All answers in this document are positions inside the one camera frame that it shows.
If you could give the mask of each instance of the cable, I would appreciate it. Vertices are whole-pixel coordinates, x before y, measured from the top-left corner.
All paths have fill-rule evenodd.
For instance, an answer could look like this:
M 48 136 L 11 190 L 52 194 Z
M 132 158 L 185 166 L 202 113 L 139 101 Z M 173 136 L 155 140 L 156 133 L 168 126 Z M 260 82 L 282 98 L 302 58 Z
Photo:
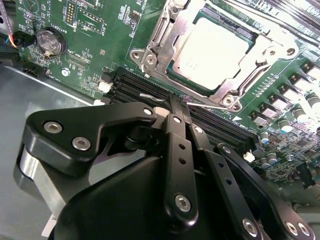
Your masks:
M 255 8 L 253 8 L 252 6 L 246 5 L 238 0 L 223 0 L 225 3 L 229 4 L 229 5 L 235 5 L 241 9 L 244 9 L 252 14 L 255 14 L 261 18 L 264 18 L 272 23 L 278 24 L 279 26 L 281 26 L 282 28 L 288 30 L 290 33 L 292 33 L 293 35 L 301 38 L 302 40 L 306 41 L 309 44 L 312 44 L 314 46 L 316 46 L 317 48 L 320 48 L 320 41 L 296 30 L 293 26 L 285 23 L 284 21 L 281 21 L 279 19 L 277 19 L 276 17 L 273 17 L 269 14 L 266 14 L 264 12 L 261 12 Z
M 13 39 L 12 35 L 9 35 L 9 40 L 10 40 L 10 43 L 12 46 L 14 46 L 15 48 L 18 48 L 14 43 L 14 39 Z

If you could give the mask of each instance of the integrated circuit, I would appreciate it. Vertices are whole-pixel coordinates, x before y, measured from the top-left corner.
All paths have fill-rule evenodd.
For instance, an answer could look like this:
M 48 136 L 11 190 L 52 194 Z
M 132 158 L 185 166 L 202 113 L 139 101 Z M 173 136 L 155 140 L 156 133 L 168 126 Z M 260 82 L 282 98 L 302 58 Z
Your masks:
M 309 149 L 307 151 L 304 152 L 304 154 L 308 157 L 312 157 L 313 155 L 315 155 L 317 152 L 313 149 Z
M 298 146 L 300 146 L 300 147 L 304 147 L 304 146 L 308 145 L 309 142 L 306 141 L 306 140 L 304 140 L 304 139 L 302 139 L 302 140 L 298 141 L 296 144 L 297 144 Z
M 131 18 L 132 21 L 138 22 L 138 20 L 139 20 L 139 18 L 140 18 L 140 13 L 137 12 L 137 11 L 133 11 L 133 12 L 131 13 L 130 18 Z

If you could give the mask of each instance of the black memory slot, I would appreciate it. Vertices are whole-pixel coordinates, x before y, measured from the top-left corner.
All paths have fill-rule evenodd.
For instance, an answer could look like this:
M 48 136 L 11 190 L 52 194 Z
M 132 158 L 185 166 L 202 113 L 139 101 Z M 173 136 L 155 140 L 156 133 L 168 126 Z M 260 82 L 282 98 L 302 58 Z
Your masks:
M 149 98 L 140 97 L 140 94 L 148 94 L 157 99 L 166 99 L 172 92 L 158 86 L 140 76 L 118 68 L 115 72 L 113 86 L 110 92 L 104 95 L 110 99 L 110 104 L 142 102 L 150 107 L 159 107 L 161 102 Z M 242 129 L 230 121 L 198 106 L 189 106 L 192 122 L 202 128 L 210 143 L 215 146 L 218 143 L 226 143 L 232 146 L 240 154 L 247 150 L 254 151 L 258 138 L 255 134 Z

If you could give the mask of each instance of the motherboard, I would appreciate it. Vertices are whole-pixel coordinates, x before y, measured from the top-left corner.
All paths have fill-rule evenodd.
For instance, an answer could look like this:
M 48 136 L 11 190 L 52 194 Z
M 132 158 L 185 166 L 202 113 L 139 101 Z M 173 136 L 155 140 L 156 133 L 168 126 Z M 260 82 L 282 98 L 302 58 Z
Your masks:
M 223 0 L 16 3 L 19 30 L 36 37 L 19 54 L 49 78 L 101 100 L 115 87 L 104 75 L 123 68 L 258 135 L 244 159 L 274 182 L 320 166 L 320 49 L 283 26 Z M 242 4 L 319 37 L 317 0 Z

